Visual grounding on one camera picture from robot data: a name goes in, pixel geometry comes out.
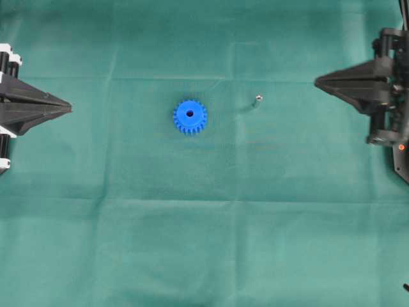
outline gear teeth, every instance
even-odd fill
[[[199,121],[198,123],[194,123],[195,121],[189,120],[186,116],[178,118],[178,109],[182,104],[186,102],[189,103],[189,107],[192,108],[194,113],[203,114],[203,118],[201,121]],[[195,99],[184,100],[183,102],[180,102],[178,104],[178,107],[173,111],[174,125],[181,133],[184,133],[187,136],[194,136],[196,134],[199,134],[206,127],[207,118],[208,118],[207,108],[202,103],[200,103],[200,101]]]

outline white spacer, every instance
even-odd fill
[[[10,168],[10,160],[9,159],[0,159],[0,169],[9,169]]]
[[[14,62],[19,64],[19,66],[23,65],[23,60],[21,56],[17,53],[12,53],[8,59],[9,62]]]
[[[0,43],[0,52],[7,52],[8,55],[13,54],[12,47],[9,43]]]
[[[7,130],[6,128],[0,126],[0,134],[8,134],[12,139],[15,139],[17,137],[16,134],[14,134],[13,132]]]

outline plastic gear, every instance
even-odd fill
[[[185,100],[174,110],[173,121],[180,132],[194,135],[205,128],[207,110],[197,100]]]

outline green fabric surface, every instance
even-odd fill
[[[313,86],[400,26],[395,0],[1,1],[20,78],[73,113],[13,142],[0,306],[408,306],[409,186]]]

